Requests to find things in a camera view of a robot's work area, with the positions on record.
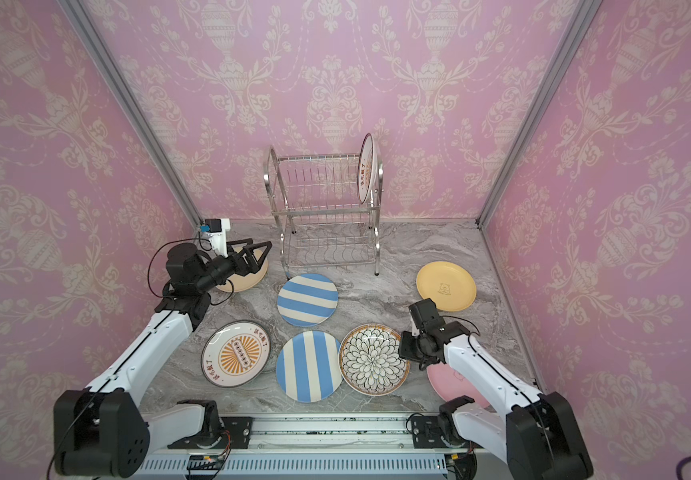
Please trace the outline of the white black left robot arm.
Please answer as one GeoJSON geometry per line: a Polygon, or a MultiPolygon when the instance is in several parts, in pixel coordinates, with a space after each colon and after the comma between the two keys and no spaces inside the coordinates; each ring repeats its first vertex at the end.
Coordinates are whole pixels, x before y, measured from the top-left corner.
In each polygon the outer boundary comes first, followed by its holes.
{"type": "Polygon", "coordinates": [[[215,306],[211,292],[261,271],[272,242],[229,241],[218,255],[197,239],[166,243],[169,275],[143,332],[102,374],[55,402],[54,453],[47,476],[130,478],[149,454],[170,446],[212,446],[229,437],[213,401],[187,400],[154,416],[140,404],[171,355],[215,306]]]}

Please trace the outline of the blue white striped plate front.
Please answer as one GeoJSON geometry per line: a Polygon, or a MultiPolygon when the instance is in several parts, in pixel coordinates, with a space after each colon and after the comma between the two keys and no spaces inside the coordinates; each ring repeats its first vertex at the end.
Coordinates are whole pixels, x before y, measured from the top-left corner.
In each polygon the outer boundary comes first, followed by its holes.
{"type": "Polygon", "coordinates": [[[316,403],[341,386],[341,343],[333,335],[306,331],[289,340],[276,365],[277,382],[285,394],[301,403],[316,403]]]}

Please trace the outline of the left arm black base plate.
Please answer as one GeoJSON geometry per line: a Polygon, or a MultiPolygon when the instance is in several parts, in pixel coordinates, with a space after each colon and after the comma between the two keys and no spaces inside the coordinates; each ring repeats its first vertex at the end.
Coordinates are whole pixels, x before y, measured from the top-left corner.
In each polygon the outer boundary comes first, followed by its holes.
{"type": "Polygon", "coordinates": [[[168,445],[169,450],[199,449],[225,450],[247,449],[251,439],[253,418],[220,417],[206,420],[202,429],[168,445]]]}

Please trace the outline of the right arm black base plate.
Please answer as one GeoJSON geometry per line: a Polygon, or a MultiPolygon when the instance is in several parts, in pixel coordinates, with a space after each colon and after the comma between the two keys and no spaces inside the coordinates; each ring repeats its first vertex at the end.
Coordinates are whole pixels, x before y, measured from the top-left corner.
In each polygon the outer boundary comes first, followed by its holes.
{"type": "Polygon", "coordinates": [[[483,449],[479,443],[463,438],[451,419],[439,415],[413,414],[405,427],[413,437],[415,449],[483,449]]]}

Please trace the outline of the black white floral plate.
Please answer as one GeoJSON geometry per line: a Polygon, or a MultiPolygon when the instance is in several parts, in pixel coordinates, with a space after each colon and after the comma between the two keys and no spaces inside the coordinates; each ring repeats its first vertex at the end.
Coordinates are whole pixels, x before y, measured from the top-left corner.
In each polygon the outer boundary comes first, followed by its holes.
{"type": "Polygon", "coordinates": [[[355,391],[367,396],[386,396],[409,377],[411,363],[399,357],[399,332],[379,324],[359,326],[341,344],[341,374],[355,391]]]}

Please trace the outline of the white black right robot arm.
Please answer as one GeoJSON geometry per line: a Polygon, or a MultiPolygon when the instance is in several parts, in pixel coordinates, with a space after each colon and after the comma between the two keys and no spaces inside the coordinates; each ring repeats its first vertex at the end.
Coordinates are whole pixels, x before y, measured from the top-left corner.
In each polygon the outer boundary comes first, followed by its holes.
{"type": "Polygon", "coordinates": [[[485,351],[475,333],[445,322],[437,305],[424,299],[409,306],[415,330],[404,331],[399,357],[425,370],[445,364],[469,381],[491,410],[462,395],[435,416],[449,446],[473,443],[503,461],[515,479],[589,479],[595,474],[573,408],[563,395],[519,379],[485,351]]]}

